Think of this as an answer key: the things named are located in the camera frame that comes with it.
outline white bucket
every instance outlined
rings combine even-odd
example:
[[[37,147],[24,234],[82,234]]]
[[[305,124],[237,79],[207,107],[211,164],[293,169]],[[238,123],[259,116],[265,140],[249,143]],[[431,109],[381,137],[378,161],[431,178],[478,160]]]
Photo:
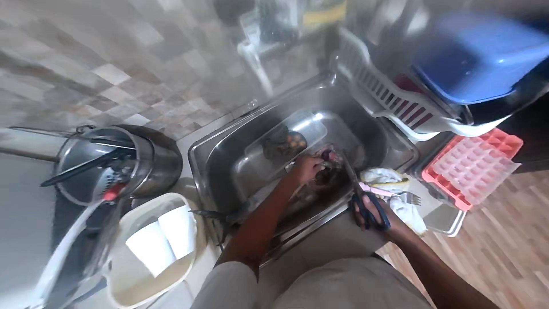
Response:
[[[194,203],[181,194],[166,193],[129,211],[120,219],[113,248],[102,269],[107,279],[107,295],[114,307],[135,308],[146,304],[185,279],[196,258],[196,250],[154,277],[126,245],[126,240],[140,228],[183,205],[196,209]]]

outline dish towel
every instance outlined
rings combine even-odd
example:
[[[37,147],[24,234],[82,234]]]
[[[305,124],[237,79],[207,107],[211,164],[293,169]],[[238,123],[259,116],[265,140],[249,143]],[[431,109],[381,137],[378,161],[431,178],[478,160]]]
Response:
[[[360,180],[371,187],[387,190],[396,194],[408,191],[410,181],[402,174],[389,168],[371,168],[360,173]],[[404,202],[398,196],[378,196],[389,204],[399,218],[416,234],[422,236],[427,227],[414,204]]]

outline scissors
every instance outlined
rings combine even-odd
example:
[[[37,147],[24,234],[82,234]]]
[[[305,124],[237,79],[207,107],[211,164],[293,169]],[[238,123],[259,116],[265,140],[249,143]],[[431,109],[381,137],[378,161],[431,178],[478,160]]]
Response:
[[[345,153],[343,151],[340,151],[339,153],[343,158],[343,165],[345,166],[345,170],[347,171],[349,179],[352,182],[352,189],[355,192],[351,198],[351,201],[349,202],[349,207],[354,208],[352,206],[353,202],[358,205],[358,210],[360,211],[360,215],[364,218],[364,225],[366,229],[369,229],[371,224],[377,230],[387,230],[391,227],[391,223],[387,218],[385,210],[381,207],[381,204],[379,204],[376,194],[392,196],[393,193],[378,188],[373,188],[360,182],[354,168],[351,166],[351,163],[349,163],[349,160],[347,159]],[[364,206],[364,203],[362,202],[362,198],[364,197],[364,195],[368,196],[370,201],[372,201],[372,203],[376,207],[379,216],[381,217],[381,223],[378,223],[373,213],[370,212],[368,208],[366,208],[366,206]]]

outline sink basin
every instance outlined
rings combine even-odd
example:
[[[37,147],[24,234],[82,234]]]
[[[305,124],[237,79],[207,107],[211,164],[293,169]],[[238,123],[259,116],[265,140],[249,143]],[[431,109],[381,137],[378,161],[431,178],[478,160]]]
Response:
[[[345,81],[319,76],[191,147],[189,161],[203,210],[229,214],[238,225],[257,207],[286,171],[282,169],[265,177],[257,171],[258,164],[254,164],[262,153],[246,155],[244,150],[299,110],[315,115],[327,129],[326,136],[312,148],[333,144],[345,151],[356,170],[388,167],[403,172],[418,158],[413,144],[388,120],[371,117],[353,99]],[[345,176],[329,190],[306,189],[300,195],[279,221],[266,261],[344,211],[351,196],[351,185]],[[220,241],[219,222],[208,220],[208,226],[214,240]]]

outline wooden floor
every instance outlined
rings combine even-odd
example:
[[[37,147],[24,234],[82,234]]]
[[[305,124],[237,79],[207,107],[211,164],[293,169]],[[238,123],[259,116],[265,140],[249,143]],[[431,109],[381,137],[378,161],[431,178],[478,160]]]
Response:
[[[423,240],[500,308],[549,308],[549,171],[512,175],[468,212],[455,238]],[[378,253],[428,297],[395,245]]]

